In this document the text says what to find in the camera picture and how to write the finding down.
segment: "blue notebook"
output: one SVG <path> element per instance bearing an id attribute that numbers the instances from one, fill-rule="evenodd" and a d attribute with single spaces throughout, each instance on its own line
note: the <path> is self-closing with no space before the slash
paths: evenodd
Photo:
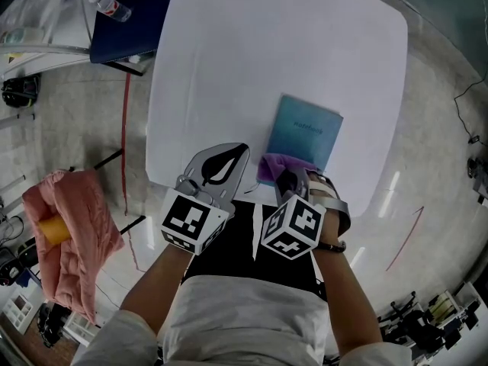
<path id="1" fill-rule="evenodd" d="M 342 125 L 334 111 L 283 95 L 266 153 L 279 153 L 325 169 Z"/>

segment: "hand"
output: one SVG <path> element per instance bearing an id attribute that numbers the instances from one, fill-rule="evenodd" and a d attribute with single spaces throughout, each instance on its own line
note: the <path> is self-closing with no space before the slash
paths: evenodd
<path id="1" fill-rule="evenodd" d="M 310 180 L 318 181 L 323 185 L 329 186 L 331 189 L 334 189 L 333 186 L 328 185 L 324 182 L 321 178 L 319 178 L 315 173 L 311 172 L 308 177 Z M 323 196 L 323 197 L 331 197 L 330 194 L 327 194 L 325 191 L 320 190 L 310 190 L 312 195 Z M 320 234 L 320 241 L 325 242 L 326 244 L 332 244 L 333 246 L 339 245 L 339 212 L 337 210 L 327 209 L 326 215 L 323 219 L 322 225 L 322 232 Z"/>

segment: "black wristband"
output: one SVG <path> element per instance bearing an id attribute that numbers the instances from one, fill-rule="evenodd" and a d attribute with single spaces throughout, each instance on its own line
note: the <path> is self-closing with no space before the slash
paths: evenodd
<path id="1" fill-rule="evenodd" d="M 341 241 L 340 246 L 333 246 L 332 244 L 326 244 L 325 242 L 319 242 L 319 245 L 316 247 L 316 249 L 324 249 L 324 250 L 330 251 L 330 252 L 342 253 L 345 251 L 345 241 Z"/>

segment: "white shirt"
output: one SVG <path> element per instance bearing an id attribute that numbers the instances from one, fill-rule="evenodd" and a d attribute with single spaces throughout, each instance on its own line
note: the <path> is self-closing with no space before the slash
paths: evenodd
<path id="1" fill-rule="evenodd" d="M 329 314 L 327 303 L 308 291 L 199 275 L 180 287 L 168 321 L 162 341 L 166 364 L 317 366 L 323 363 Z M 153 366 L 156 349 L 145 321 L 121 310 L 75 365 Z M 411 352 L 390 343 L 367 345 L 341 360 L 341 366 L 356 365 L 410 366 Z"/>

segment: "white box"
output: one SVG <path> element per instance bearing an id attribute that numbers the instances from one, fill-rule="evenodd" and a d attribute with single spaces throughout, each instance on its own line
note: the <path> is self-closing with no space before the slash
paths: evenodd
<path id="1" fill-rule="evenodd" d="M 312 206 L 294 195 L 282 204 L 262 227 L 261 244 L 290 260 L 319 245 L 323 206 Z"/>
<path id="2" fill-rule="evenodd" d="M 167 242 L 200 255 L 222 232 L 229 213 L 168 189 L 162 204 L 159 228 Z"/>

